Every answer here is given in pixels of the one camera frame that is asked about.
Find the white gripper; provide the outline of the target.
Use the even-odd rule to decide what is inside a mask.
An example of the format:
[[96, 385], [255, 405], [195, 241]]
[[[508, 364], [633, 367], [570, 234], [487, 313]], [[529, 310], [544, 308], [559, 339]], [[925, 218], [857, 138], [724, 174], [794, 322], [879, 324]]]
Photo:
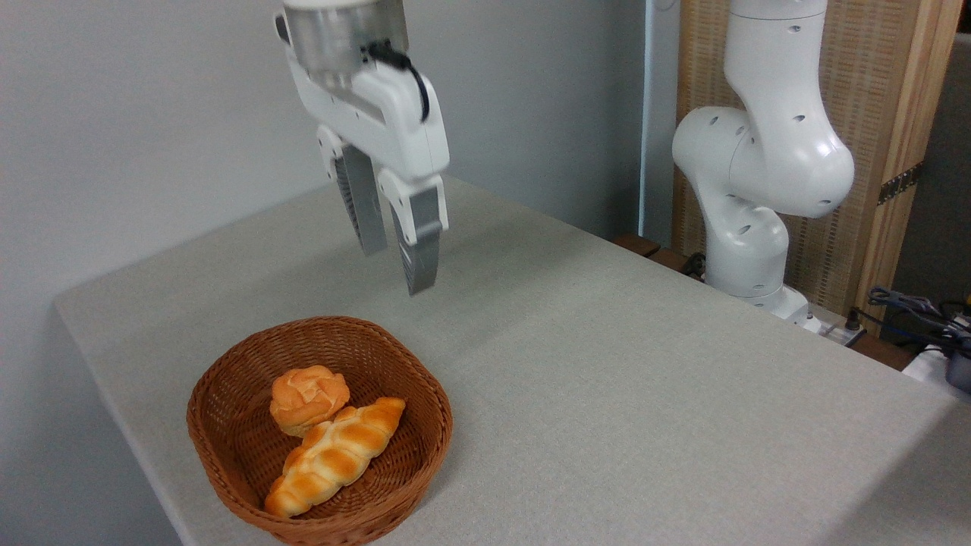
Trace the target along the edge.
[[440, 237], [450, 227], [437, 175], [447, 169], [450, 152], [432, 83], [391, 42], [365, 45], [360, 71], [319, 79], [291, 46], [284, 50], [300, 99], [318, 121], [327, 177], [338, 186], [362, 252], [386, 248], [375, 165], [384, 167], [377, 182], [391, 204], [409, 295], [430, 289]]

